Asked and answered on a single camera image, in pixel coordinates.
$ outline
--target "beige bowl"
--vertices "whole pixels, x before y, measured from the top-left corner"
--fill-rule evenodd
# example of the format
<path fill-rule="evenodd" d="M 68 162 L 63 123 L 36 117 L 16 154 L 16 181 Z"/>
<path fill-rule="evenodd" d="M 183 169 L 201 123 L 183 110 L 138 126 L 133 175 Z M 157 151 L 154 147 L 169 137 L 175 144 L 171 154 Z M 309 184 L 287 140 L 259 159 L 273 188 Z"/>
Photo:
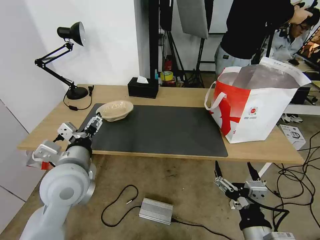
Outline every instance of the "beige bowl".
<path fill-rule="evenodd" d="M 125 118 L 133 110 L 133 104 L 128 101 L 114 101 L 100 106 L 96 113 L 100 112 L 103 119 L 114 122 Z"/>

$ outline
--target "red and white bag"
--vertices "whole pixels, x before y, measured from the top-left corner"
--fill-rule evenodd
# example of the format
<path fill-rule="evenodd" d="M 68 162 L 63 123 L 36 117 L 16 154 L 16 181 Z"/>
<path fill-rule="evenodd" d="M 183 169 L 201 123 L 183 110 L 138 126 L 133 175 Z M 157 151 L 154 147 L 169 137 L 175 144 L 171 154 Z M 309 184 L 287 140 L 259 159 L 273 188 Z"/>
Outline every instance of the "red and white bag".
<path fill-rule="evenodd" d="M 310 80 L 297 68 L 263 57 L 258 65 L 225 68 L 211 107 L 204 106 L 229 143 L 265 140 L 300 86 Z"/>

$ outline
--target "black lamp shade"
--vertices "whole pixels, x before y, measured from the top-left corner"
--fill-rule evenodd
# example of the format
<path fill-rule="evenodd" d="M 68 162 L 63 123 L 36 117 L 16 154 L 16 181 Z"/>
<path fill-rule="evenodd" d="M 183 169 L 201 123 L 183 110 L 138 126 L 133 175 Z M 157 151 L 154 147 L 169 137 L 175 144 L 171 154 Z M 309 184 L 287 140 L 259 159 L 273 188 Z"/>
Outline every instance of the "black lamp shade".
<path fill-rule="evenodd" d="M 58 27 L 57 33 L 63 39 L 72 39 L 81 46 L 85 45 L 85 31 L 82 22 L 77 22 L 70 28 Z"/>

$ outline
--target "white table leg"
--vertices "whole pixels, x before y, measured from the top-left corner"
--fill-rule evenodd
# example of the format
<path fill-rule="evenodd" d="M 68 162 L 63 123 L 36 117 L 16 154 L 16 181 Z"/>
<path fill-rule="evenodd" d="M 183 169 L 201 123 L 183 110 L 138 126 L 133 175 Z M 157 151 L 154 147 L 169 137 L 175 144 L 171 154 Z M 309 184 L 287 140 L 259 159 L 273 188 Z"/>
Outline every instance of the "white table leg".
<path fill-rule="evenodd" d="M 259 171 L 259 176 L 260 178 L 262 177 L 262 175 L 268 170 L 268 168 L 270 167 L 272 163 L 265 163 L 264 166 L 261 168 L 261 170 Z"/>

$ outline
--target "lamp arm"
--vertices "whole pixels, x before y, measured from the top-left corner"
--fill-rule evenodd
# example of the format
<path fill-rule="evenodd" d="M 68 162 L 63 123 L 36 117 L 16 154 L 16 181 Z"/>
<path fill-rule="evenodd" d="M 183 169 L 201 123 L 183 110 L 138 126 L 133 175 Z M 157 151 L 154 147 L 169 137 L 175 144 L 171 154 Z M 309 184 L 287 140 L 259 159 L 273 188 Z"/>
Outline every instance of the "lamp arm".
<path fill-rule="evenodd" d="M 65 48 L 65 47 L 68 49 L 67 51 L 59 54 L 58 56 L 50 57 L 52 54 L 60 51 L 61 49 Z M 50 73 L 52 76 L 58 78 L 61 82 L 67 84 L 71 89 L 76 88 L 76 86 L 74 85 L 74 82 L 72 82 L 72 81 L 70 81 L 70 80 L 68 80 L 68 79 L 60 76 L 59 74 L 57 74 L 56 72 L 52 71 L 50 68 L 48 68 L 48 67 L 46 66 L 48 63 L 56 60 L 57 58 L 65 55 L 65 54 L 68 53 L 68 52 L 71 52 L 72 49 L 73 49 L 73 43 L 67 42 L 67 43 L 64 44 L 62 47 L 54 50 L 53 52 L 48 53 L 47 55 L 43 56 L 42 58 L 36 59 L 36 60 L 34 61 L 34 63 L 35 63 L 38 67 L 40 67 L 40 68 L 42 68 L 43 70 L 45 70 L 46 72 Z"/>

